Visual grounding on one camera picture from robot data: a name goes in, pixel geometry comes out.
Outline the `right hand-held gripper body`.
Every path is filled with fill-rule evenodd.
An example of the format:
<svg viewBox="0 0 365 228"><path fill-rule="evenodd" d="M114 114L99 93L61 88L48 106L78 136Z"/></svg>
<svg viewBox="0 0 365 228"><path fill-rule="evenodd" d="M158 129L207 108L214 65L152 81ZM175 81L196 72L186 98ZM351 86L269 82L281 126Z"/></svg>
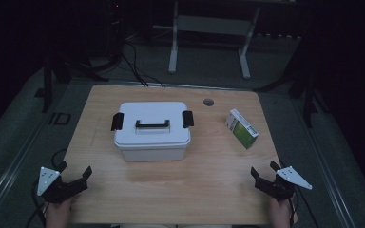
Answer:
<svg viewBox="0 0 365 228"><path fill-rule="evenodd" d="M308 190L313 189L313 186L292 166L281 168L276 172L274 181L266 180L261 176L255 180L255 187L257 189L278 201L290 199L295 193L296 186Z"/></svg>

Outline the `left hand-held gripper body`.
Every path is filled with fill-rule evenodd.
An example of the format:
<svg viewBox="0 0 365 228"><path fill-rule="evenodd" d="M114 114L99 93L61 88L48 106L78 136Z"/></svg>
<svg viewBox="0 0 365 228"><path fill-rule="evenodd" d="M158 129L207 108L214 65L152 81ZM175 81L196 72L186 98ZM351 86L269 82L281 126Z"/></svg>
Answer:
<svg viewBox="0 0 365 228"><path fill-rule="evenodd" d="M87 190L87 180L81 177L72 182L63 182L59 171L41 167L36 194L45 202L62 203Z"/></svg>

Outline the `green and white carton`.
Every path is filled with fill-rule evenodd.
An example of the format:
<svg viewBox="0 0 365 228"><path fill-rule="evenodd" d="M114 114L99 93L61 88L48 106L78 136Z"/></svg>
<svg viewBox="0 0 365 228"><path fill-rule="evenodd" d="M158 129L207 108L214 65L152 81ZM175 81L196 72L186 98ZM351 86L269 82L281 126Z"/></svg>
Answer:
<svg viewBox="0 0 365 228"><path fill-rule="evenodd" d="M259 136L259 132L238 112L237 109L232 109L229 112L225 124L245 149L250 148Z"/></svg>

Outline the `white storage box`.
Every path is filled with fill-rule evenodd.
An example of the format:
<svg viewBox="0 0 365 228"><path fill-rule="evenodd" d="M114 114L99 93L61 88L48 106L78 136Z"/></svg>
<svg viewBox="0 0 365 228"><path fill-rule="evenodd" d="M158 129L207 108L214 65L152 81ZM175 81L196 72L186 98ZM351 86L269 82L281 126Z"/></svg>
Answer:
<svg viewBox="0 0 365 228"><path fill-rule="evenodd" d="M122 152L126 162L179 161L184 159L187 147L187 143L149 144L144 146L117 145L117 149Z"/></svg>

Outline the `person's right hand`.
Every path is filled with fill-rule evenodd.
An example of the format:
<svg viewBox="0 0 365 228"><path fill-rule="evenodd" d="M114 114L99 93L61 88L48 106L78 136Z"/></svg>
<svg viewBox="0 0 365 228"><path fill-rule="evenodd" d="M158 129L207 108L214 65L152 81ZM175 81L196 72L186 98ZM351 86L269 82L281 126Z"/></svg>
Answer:
<svg viewBox="0 0 365 228"><path fill-rule="evenodd" d="M269 219L273 228L292 228L292 205L288 199L269 200Z"/></svg>

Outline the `person's left hand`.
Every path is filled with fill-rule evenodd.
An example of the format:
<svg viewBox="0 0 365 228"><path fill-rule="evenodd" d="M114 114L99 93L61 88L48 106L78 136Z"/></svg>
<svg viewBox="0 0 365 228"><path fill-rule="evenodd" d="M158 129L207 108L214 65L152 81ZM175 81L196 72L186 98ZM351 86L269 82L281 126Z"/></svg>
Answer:
<svg viewBox="0 0 365 228"><path fill-rule="evenodd" d="M73 199L62 203L49 203L46 208L46 228L67 228L71 217Z"/></svg>

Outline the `black stand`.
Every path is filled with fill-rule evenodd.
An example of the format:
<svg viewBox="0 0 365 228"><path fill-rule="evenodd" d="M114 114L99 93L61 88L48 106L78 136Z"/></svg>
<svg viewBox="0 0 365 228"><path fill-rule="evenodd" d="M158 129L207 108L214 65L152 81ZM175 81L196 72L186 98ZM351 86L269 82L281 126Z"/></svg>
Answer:
<svg viewBox="0 0 365 228"><path fill-rule="evenodd" d="M304 96L302 118L306 126L311 128L312 114L317 111L314 100L321 104L321 100L315 92L317 74L316 66L287 66L279 79L268 85L255 88L254 91L267 92L292 81L288 95L291 99L299 99L301 95Z"/></svg>
<svg viewBox="0 0 365 228"><path fill-rule="evenodd" d="M49 54L44 61L43 87L39 88L35 93L36 97L43 99L43 113L46 113L52 104L52 74L55 74L61 83L67 84L70 82L70 75L67 72L68 67L72 67L82 72L88 78L94 81L107 82L106 78L99 76L91 67L87 67L86 65L76 61L75 59L72 59L69 55L64 53L53 52Z"/></svg>

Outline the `person's light clothing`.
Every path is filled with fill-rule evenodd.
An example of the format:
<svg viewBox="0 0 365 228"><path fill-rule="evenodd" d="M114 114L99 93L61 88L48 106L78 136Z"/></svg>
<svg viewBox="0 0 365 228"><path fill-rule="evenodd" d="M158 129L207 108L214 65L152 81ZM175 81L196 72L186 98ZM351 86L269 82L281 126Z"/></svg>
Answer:
<svg viewBox="0 0 365 228"><path fill-rule="evenodd" d="M232 225L111 224L110 228L233 228Z"/></svg>

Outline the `dark equipment with red light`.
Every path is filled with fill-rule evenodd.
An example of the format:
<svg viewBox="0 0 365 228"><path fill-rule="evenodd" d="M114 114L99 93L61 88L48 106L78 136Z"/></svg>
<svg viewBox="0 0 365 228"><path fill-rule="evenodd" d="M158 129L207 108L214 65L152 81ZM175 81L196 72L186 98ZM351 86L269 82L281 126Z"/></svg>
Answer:
<svg viewBox="0 0 365 228"><path fill-rule="evenodd" d="M125 42L125 0L105 0L108 64L116 65L122 58Z"/></svg>

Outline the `white metal stand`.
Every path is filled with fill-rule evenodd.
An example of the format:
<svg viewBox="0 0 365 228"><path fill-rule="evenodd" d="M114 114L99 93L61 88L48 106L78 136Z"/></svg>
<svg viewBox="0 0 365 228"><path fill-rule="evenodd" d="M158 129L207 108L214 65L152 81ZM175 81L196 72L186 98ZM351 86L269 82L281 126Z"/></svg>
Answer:
<svg viewBox="0 0 365 228"><path fill-rule="evenodd" d="M177 70L178 62L178 32L192 31L213 34L244 36L244 45L238 49L242 77L248 80L251 77L246 57L256 23L259 18L260 7L256 7L251 20L222 19L179 14L179 0L174 0L172 46L169 57L168 72L173 74Z"/></svg>

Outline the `black floor frame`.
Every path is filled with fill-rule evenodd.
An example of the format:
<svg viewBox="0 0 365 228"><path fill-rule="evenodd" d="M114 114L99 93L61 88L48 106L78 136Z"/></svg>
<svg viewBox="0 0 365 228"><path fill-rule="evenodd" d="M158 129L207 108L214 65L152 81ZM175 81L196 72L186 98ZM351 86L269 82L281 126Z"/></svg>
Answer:
<svg viewBox="0 0 365 228"><path fill-rule="evenodd" d="M54 112L51 115L48 123L50 125L67 125L69 124L70 119L71 115L68 113Z"/></svg>

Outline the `metal floor rail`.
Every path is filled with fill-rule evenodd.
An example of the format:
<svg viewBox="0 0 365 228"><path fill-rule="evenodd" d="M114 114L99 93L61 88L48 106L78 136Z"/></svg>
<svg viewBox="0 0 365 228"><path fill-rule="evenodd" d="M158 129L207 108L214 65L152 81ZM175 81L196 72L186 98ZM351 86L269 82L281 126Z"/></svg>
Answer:
<svg viewBox="0 0 365 228"><path fill-rule="evenodd" d="M355 221L349 212L342 193L336 184L336 180L323 156L322 149L318 144L315 133L309 128L306 129L306 133L317 159L318 172L323 179L327 193L331 203L335 208L336 215L341 223L342 228L355 228Z"/></svg>
<svg viewBox="0 0 365 228"><path fill-rule="evenodd" d="M0 122L0 228L19 228L33 215L32 184L38 165L33 146L52 114L10 113Z"/></svg>

